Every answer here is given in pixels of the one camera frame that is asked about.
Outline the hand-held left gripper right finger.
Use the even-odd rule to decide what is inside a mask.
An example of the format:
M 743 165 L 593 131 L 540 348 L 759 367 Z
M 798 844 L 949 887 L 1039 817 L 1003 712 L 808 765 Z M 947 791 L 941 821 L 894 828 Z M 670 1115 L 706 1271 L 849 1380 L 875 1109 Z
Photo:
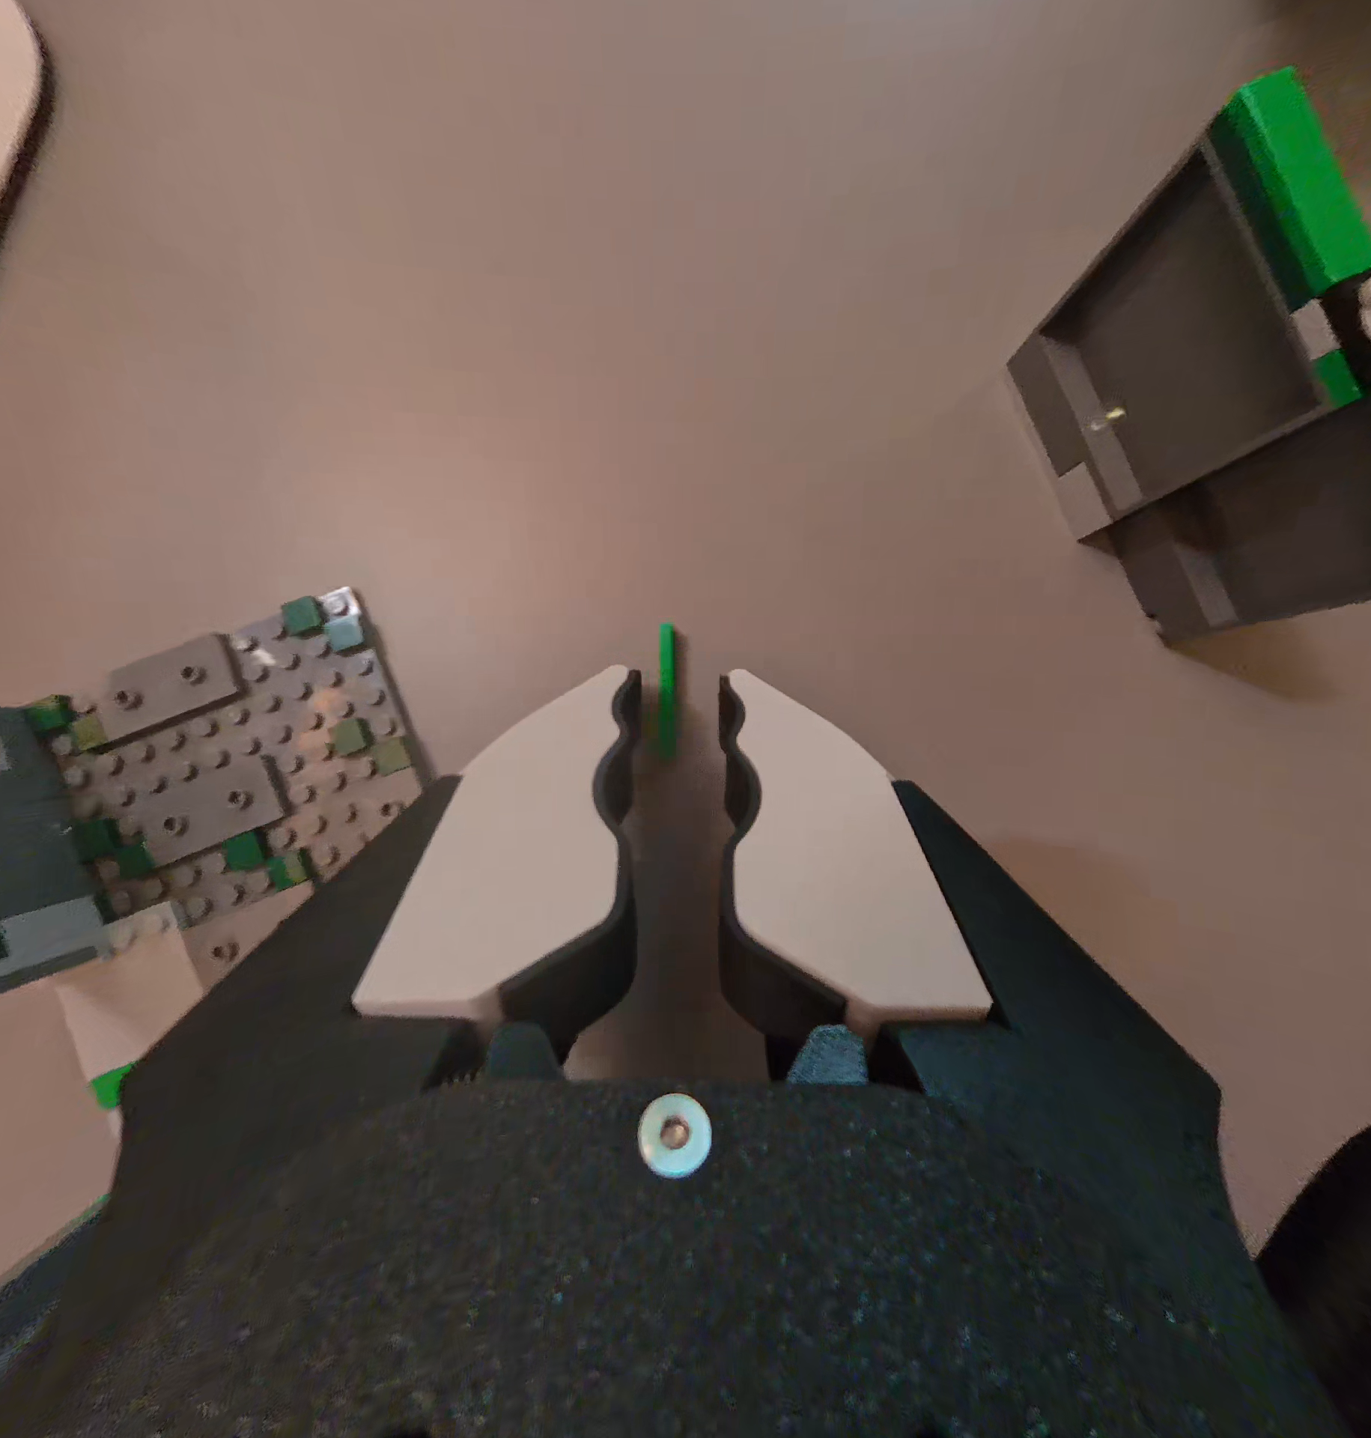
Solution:
M 820 1027 L 979 1025 L 992 993 L 886 767 L 747 669 L 721 675 L 719 984 L 767 1057 Z

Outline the grey desk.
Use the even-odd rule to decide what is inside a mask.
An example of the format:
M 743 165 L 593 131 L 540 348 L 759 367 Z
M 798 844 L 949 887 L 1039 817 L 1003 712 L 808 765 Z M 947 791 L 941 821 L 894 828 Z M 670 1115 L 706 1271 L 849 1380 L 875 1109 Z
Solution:
M 459 773 L 681 634 L 578 1075 L 756 1077 L 718 674 L 918 781 L 1223 1090 L 1262 1245 L 1371 1123 L 1371 603 L 1164 647 L 1003 364 L 1235 86 L 1371 224 L 1371 3 L 23 3 L 0 704 L 352 584 Z

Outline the grey brick baseplate build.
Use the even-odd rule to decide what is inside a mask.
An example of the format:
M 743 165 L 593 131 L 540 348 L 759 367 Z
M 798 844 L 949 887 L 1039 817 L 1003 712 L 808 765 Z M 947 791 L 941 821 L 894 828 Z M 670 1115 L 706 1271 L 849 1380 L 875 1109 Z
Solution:
M 0 996 L 43 988 L 116 1118 L 125 1073 L 424 791 L 352 586 L 0 706 Z

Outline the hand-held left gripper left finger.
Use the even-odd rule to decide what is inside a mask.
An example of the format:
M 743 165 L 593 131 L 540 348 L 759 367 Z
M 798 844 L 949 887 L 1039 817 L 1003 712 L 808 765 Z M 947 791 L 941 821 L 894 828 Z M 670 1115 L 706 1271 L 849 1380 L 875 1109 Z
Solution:
M 642 677 L 605 667 L 459 775 L 352 995 L 368 1017 L 541 1029 L 557 1057 L 628 993 Z

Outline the grey brick wall assembly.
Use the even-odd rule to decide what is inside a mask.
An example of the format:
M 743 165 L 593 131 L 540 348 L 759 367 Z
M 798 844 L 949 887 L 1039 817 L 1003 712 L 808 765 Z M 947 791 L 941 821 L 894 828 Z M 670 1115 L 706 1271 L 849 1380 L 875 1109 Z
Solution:
M 1289 311 L 1209 127 L 1007 366 L 1167 643 L 1371 602 L 1371 269 Z

